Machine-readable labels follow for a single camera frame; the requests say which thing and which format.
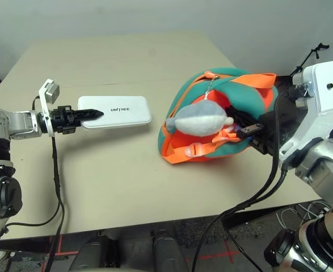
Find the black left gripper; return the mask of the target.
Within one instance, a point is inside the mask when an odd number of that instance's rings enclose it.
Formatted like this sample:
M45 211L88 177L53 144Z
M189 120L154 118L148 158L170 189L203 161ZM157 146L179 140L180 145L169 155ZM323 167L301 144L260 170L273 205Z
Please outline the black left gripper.
M81 121L95 120L103 116L96 109L73 110L70 105L58 106L49 112L52 129L55 133L71 134L81 125Z

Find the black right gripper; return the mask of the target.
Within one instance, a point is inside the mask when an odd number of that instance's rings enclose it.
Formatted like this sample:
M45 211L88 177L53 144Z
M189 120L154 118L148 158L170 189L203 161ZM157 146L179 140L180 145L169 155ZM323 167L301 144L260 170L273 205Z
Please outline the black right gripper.
M256 123L256 119L249 113L237 110L233 106L226 107L225 112L238 125L236 136L239 139L250 139L250 146L263 155L275 153L274 112L260 116L259 123ZM306 110L279 113L279 148L293 136L306 114Z

